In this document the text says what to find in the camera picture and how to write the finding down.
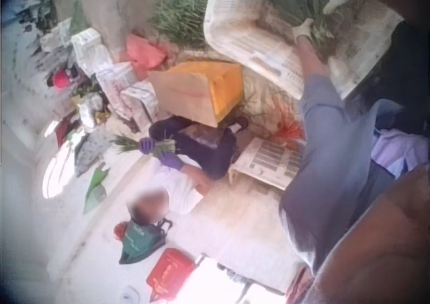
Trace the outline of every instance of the white shirt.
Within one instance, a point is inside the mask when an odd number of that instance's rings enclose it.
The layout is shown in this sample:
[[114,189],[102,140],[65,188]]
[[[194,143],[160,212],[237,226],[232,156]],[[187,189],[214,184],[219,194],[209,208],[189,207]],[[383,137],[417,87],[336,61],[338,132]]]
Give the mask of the white shirt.
[[[178,155],[186,164],[201,168],[195,161],[185,155]],[[163,187],[169,195],[169,209],[179,215],[189,213],[203,196],[196,191],[195,184],[186,174],[164,166],[158,159],[155,159],[155,174],[151,178],[149,188],[155,189]]]

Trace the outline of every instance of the red container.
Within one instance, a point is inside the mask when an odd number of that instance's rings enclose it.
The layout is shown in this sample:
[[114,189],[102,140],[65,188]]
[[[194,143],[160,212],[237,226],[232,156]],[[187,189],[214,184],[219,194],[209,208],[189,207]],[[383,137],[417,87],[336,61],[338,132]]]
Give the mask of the red container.
[[153,288],[151,302],[165,299],[172,301],[181,290],[196,263],[175,248],[167,248],[161,255],[146,283]]

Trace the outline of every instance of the blue shirt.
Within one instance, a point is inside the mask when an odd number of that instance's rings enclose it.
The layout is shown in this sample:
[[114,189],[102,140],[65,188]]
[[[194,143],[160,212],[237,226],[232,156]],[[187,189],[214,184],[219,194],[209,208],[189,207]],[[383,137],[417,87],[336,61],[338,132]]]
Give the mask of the blue shirt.
[[329,78],[306,79],[300,111],[307,145],[279,213],[313,275],[348,228],[394,181],[371,161],[370,154],[377,117],[390,121],[400,109],[394,102],[380,100],[352,121]]

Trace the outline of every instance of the purple glove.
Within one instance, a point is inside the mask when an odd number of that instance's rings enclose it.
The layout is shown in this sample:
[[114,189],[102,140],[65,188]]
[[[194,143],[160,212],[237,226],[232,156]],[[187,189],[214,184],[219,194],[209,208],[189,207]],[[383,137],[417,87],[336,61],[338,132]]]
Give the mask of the purple glove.
[[160,155],[157,155],[157,158],[164,166],[176,169],[177,171],[182,169],[183,161],[171,151],[163,151]]
[[155,147],[155,140],[150,137],[145,137],[139,140],[139,151],[148,155]]

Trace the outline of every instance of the red bag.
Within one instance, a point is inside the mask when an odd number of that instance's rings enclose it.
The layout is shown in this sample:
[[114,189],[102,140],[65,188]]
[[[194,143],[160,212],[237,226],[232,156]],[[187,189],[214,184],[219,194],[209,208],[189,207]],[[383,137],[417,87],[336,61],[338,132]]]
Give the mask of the red bag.
[[166,53],[144,38],[130,34],[127,36],[127,54],[139,81],[145,80],[146,72],[158,67],[166,58]]
[[196,263],[178,249],[166,249],[146,279],[153,288],[150,303],[160,299],[174,300],[195,269]]

